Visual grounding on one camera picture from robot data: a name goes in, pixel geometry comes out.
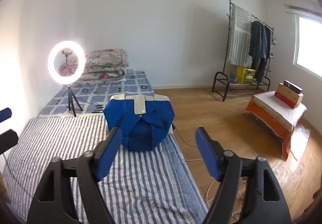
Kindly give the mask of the beige and blue jacket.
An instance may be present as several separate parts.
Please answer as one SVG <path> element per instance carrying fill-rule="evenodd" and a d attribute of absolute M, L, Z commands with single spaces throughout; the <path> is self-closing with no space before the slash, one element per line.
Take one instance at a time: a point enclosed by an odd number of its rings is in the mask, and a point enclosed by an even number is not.
<path fill-rule="evenodd" d="M 107 130 L 119 128 L 121 144 L 129 151 L 152 151 L 173 134 L 175 113 L 167 96 L 114 95 L 103 113 Z"/>

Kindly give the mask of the black clothes rack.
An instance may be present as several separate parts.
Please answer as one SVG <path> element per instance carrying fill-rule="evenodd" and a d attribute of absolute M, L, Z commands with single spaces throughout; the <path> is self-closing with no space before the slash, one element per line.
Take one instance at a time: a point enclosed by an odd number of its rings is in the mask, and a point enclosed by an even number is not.
<path fill-rule="evenodd" d="M 211 92 L 225 101 L 269 91 L 274 28 L 232 1 L 228 19 L 224 64 L 215 73 Z"/>

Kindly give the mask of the dark hanging clothes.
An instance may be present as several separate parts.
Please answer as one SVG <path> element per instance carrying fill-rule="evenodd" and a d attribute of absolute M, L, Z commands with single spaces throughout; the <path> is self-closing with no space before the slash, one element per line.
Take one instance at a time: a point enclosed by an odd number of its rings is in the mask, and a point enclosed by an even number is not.
<path fill-rule="evenodd" d="M 255 70 L 255 80 L 262 82 L 266 64 L 270 58 L 272 30 L 259 21 L 251 27 L 251 44 L 249 55 L 252 57 L 251 69 Z"/>

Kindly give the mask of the black tripod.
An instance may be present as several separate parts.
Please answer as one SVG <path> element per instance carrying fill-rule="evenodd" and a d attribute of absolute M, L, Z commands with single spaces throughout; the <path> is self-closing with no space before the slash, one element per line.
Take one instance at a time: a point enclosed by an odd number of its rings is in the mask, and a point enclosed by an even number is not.
<path fill-rule="evenodd" d="M 76 109 L 75 109 L 74 102 L 76 102 L 76 105 L 79 107 L 80 111 L 83 111 L 83 109 L 82 109 L 77 97 L 75 96 L 71 86 L 67 85 L 65 88 L 68 93 L 68 110 L 72 111 L 73 115 L 76 117 Z"/>

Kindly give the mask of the orange covered bench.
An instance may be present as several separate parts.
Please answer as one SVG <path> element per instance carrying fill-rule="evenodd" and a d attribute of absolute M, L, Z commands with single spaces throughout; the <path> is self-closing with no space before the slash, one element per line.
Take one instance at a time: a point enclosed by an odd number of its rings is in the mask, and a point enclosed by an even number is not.
<path fill-rule="evenodd" d="M 307 107 L 300 103 L 292 108 L 277 97 L 275 91 L 262 92 L 251 97 L 245 112 L 252 113 L 267 125 L 282 142 L 282 159 L 290 154 L 291 137 Z"/>

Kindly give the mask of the blue checked bed sheet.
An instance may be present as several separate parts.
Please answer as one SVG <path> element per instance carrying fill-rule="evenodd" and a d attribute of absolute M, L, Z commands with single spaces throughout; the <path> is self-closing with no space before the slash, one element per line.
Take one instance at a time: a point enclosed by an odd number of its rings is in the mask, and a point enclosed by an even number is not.
<path fill-rule="evenodd" d="M 74 108 L 77 115 L 99 114 L 112 96 L 118 94 L 153 96 L 154 91 L 145 71 L 129 69 L 124 79 L 113 83 L 75 85 L 71 87 L 78 104 Z M 62 89 L 38 114 L 39 117 L 73 116 L 68 108 L 68 92 Z"/>

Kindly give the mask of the blue striped quilt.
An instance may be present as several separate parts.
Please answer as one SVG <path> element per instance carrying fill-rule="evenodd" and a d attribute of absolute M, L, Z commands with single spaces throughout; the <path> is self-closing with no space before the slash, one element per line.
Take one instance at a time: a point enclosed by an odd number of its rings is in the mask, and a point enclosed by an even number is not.
<path fill-rule="evenodd" d="M 103 115 L 31 119 L 4 169 L 9 208 L 27 219 L 32 196 L 51 159 L 89 151 L 103 200 L 116 223 L 202 223 L 207 208 L 173 134 L 151 151 L 129 151 L 117 133 L 109 146 Z"/>

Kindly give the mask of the floral folded comforter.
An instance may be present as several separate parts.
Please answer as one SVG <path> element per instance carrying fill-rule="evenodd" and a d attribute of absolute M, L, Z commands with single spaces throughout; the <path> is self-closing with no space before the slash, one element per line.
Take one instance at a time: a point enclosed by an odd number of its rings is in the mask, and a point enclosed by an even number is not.
<path fill-rule="evenodd" d="M 85 53 L 86 64 L 77 84 L 120 81 L 127 74 L 128 59 L 124 49 L 105 49 Z"/>

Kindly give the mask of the stacked boxes on bench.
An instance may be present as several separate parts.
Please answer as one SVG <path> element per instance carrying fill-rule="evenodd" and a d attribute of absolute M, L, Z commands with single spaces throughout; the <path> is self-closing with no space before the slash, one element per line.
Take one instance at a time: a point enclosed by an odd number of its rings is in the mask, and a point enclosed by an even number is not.
<path fill-rule="evenodd" d="M 303 93 L 300 92 L 300 90 L 295 90 L 296 91 L 294 91 L 289 86 L 285 85 L 285 83 L 279 83 L 278 88 L 274 93 L 274 96 L 276 96 L 278 99 L 283 101 L 291 108 L 296 108 L 302 102 Z"/>

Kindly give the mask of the yellow box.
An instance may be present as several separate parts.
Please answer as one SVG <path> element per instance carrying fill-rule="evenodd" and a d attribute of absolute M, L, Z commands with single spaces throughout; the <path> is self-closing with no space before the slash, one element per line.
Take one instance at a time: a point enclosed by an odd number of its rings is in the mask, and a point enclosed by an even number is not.
<path fill-rule="evenodd" d="M 239 84 L 252 84 L 254 81 L 255 70 L 238 66 L 236 70 L 237 83 Z"/>

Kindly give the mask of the window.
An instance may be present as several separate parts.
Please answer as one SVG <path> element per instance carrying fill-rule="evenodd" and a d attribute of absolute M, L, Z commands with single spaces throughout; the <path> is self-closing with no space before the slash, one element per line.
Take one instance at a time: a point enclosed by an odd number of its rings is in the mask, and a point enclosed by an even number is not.
<path fill-rule="evenodd" d="M 321 79 L 321 20 L 296 15 L 293 64 Z"/>

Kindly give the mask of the striped hanging cloth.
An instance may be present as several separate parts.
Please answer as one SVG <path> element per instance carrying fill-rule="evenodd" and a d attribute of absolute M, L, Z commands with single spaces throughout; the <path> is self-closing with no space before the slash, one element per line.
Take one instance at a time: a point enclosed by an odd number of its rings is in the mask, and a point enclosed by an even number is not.
<path fill-rule="evenodd" d="M 251 43 L 252 15 L 235 4 L 231 7 L 228 60 L 236 66 L 246 66 Z"/>

